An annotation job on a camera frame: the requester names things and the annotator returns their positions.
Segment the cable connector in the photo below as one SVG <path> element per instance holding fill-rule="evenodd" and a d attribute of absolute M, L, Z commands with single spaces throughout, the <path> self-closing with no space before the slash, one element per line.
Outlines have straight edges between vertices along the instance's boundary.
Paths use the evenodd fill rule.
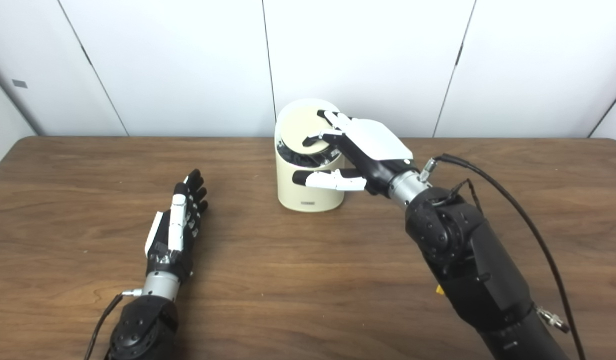
<path fill-rule="evenodd" d="M 568 326 L 568 324 L 552 312 L 543 309 L 541 306 L 535 306 L 534 310 L 546 324 L 554 326 L 555 328 L 561 330 L 564 334 L 567 334 L 570 331 L 570 326 Z"/>
<path fill-rule="evenodd" d="M 123 295 L 123 296 L 140 297 L 142 292 L 143 292 L 143 289 L 141 289 L 141 288 L 139 288 L 139 289 L 130 289 L 130 290 L 124 290 L 123 292 L 121 292 L 121 295 Z"/>
<path fill-rule="evenodd" d="M 434 171 L 434 168 L 436 168 L 436 160 L 433 157 L 430 157 L 430 160 L 426 162 L 426 166 L 424 166 L 423 170 L 419 174 L 419 181 L 422 183 L 427 182 L 428 178 L 432 174 L 432 171 Z"/>

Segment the black robotic arm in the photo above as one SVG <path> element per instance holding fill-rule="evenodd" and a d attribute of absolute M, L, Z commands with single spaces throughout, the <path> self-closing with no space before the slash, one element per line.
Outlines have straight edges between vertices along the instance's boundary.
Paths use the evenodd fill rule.
<path fill-rule="evenodd" d="M 390 130 L 373 120 L 319 111 L 333 130 L 312 134 L 304 146 L 326 141 L 338 146 L 356 169 L 296 171 L 299 185 L 324 189 L 366 189 L 404 210 L 406 232 L 418 245 L 455 311 L 482 337 L 497 360 L 567 360 L 541 318 L 560 330 L 568 326 L 536 307 L 523 275 L 480 209 L 466 203 L 459 187 L 433 187 L 413 155 Z"/>

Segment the metal cylinder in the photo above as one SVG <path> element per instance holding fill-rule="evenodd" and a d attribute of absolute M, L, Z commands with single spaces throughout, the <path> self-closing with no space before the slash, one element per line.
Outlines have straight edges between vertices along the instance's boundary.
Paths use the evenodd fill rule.
<path fill-rule="evenodd" d="M 418 176 L 419 174 L 414 170 L 406 171 L 397 175 L 390 182 L 388 196 L 390 196 L 404 212 L 415 196 L 425 189 L 432 187 L 427 181 L 421 182 Z"/>
<path fill-rule="evenodd" d="M 153 271 L 146 276 L 141 296 L 160 296 L 174 301 L 179 291 L 179 278 L 165 271 Z"/>

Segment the robotic finger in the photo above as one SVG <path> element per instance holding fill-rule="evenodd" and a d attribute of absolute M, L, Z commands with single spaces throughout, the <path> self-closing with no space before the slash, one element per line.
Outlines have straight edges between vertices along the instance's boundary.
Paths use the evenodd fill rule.
<path fill-rule="evenodd" d="M 356 169 L 337 169 L 334 171 L 295 171 L 292 175 L 292 182 L 297 185 L 309 186 L 313 188 L 332 189 L 342 192 L 361 192 L 365 189 L 367 181 Z"/>

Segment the fingertip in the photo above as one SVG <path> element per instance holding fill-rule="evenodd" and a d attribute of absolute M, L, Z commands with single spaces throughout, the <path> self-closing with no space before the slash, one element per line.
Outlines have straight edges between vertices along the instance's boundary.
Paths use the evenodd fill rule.
<path fill-rule="evenodd" d="M 199 191 L 196 193 L 197 194 L 197 198 L 199 200 L 205 198 L 205 196 L 208 194 L 208 189 L 204 188 L 200 188 Z"/>
<path fill-rule="evenodd" d="M 199 212 L 199 214 L 202 214 L 207 208 L 208 208 L 208 202 L 204 200 L 199 203 L 199 207 L 197 211 Z"/>

